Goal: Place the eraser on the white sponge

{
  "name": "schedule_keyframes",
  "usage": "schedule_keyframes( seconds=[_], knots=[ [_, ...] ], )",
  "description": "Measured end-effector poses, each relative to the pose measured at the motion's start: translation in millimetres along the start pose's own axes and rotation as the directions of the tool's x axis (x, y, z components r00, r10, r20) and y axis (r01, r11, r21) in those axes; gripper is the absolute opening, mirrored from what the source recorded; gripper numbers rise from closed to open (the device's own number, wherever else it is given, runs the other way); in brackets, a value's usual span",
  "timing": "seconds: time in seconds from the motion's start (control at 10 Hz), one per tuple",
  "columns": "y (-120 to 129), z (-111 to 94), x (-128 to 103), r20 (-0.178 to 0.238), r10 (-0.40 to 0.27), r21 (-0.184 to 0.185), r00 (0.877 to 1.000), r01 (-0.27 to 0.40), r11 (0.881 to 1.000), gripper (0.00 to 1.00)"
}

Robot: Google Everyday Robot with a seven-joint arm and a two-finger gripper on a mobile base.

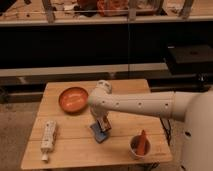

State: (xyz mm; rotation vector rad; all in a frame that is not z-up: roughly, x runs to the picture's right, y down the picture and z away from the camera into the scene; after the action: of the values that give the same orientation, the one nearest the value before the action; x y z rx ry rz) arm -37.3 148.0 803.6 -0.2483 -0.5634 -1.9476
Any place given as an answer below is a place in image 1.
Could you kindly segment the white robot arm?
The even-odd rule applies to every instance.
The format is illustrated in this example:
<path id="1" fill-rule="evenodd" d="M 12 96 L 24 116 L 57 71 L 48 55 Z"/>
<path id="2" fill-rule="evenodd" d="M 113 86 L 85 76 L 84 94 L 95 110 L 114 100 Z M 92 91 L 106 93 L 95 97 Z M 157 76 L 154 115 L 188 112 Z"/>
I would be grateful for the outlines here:
<path id="1" fill-rule="evenodd" d="M 113 94 L 112 85 L 99 80 L 88 105 L 98 121 L 109 111 L 182 121 L 180 171 L 213 171 L 213 91 Z"/>

